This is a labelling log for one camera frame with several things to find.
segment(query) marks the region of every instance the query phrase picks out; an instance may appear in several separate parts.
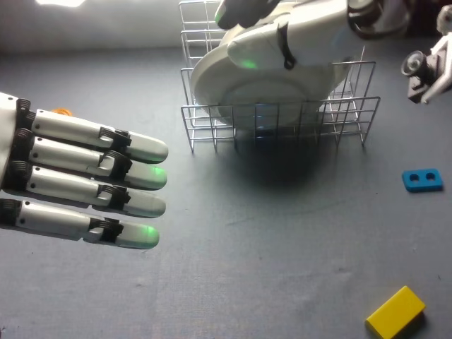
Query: orange object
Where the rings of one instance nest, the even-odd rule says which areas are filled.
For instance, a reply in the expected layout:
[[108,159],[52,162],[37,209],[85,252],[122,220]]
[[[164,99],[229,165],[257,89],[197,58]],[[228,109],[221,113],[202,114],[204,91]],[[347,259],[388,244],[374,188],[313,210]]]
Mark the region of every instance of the orange object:
[[72,112],[70,110],[68,110],[67,108],[56,108],[52,110],[53,113],[58,113],[61,115],[68,115],[70,117],[72,117]]

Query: wire dish rack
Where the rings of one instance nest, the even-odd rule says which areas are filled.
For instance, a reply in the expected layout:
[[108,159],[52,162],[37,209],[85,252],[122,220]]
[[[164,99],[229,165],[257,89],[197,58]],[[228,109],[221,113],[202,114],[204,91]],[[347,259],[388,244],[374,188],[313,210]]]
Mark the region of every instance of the wire dish rack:
[[[318,102],[281,102],[281,103],[249,103],[246,105],[197,105],[196,98],[190,89],[190,77],[194,67],[204,55],[216,48],[226,31],[215,24],[214,16],[220,1],[182,1],[179,10],[182,18],[182,47],[186,67],[181,70],[186,104],[181,106],[182,118],[189,140],[191,151],[194,152],[198,142],[211,142],[215,149],[219,142],[229,141],[237,146],[237,141],[244,138],[278,143],[291,140],[299,143],[301,140],[319,142],[321,137],[333,137],[339,145],[343,136],[356,136],[364,146],[369,135],[372,122],[380,103],[380,97],[368,96],[369,86],[374,75],[375,62],[356,61],[333,63],[333,67],[347,68],[347,75],[327,99]],[[285,106],[298,105],[299,114],[295,122],[280,124],[280,113]],[[319,107],[315,117],[306,119],[304,107],[316,105]],[[241,130],[236,127],[238,109],[252,109],[250,119],[254,120],[254,128]],[[221,109],[223,117],[218,118],[213,112]],[[225,123],[224,112],[229,112]],[[262,129],[259,119],[265,115],[274,119],[271,129]]]

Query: blue block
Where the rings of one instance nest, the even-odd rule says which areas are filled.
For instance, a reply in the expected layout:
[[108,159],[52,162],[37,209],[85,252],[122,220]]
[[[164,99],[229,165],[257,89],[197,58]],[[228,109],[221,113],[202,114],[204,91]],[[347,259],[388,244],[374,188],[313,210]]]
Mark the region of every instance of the blue block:
[[418,169],[416,171],[404,171],[402,180],[409,192],[430,192],[443,189],[443,179],[437,169]]

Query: metal wire basket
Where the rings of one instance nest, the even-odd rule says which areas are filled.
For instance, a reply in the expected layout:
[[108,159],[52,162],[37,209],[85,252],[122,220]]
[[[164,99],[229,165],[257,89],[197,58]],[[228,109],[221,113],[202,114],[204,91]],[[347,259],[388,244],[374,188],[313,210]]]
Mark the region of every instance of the metal wire basket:
[[[328,99],[319,100],[314,119],[304,117],[304,107],[314,102],[300,101],[291,103],[272,103],[247,105],[197,105],[190,89],[190,77],[194,66],[204,55],[216,48],[226,31],[221,30],[213,20],[220,1],[183,1],[179,4],[183,30],[181,33],[182,47],[186,60],[186,68],[181,70],[182,84],[186,104],[181,107],[182,118],[189,140],[191,151],[195,144],[210,141],[215,149],[220,141],[237,141],[252,138],[254,142],[274,141],[283,139],[300,142],[302,139],[314,139],[317,143],[320,137],[332,136],[339,145],[342,136],[358,136],[364,146],[370,132],[372,122],[380,103],[380,97],[368,96],[369,86],[374,74],[375,62],[363,61],[364,49],[358,61],[334,63],[334,67],[346,66],[347,76],[333,90]],[[298,105],[298,119],[291,124],[280,124],[280,113],[285,105]],[[252,109],[251,119],[254,120],[252,131],[240,131],[236,127],[235,112],[244,107]],[[230,113],[228,124],[219,119],[213,112],[221,109]],[[259,119],[263,112],[268,118],[269,110],[274,118],[274,128],[262,129]]]

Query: gray fabric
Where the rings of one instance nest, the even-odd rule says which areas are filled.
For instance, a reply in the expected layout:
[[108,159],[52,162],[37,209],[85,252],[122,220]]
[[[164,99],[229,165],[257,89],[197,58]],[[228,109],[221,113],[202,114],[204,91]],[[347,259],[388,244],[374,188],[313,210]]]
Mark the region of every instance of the gray fabric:
[[[365,318],[404,285],[427,304],[412,338],[450,338],[452,95],[416,106],[399,74],[433,44],[368,48],[382,102],[366,149],[325,142],[310,162],[224,144],[192,155],[178,49],[1,59],[2,91],[170,149],[153,250],[0,232],[2,339],[368,338]],[[445,192],[409,194],[402,171],[428,167]]]

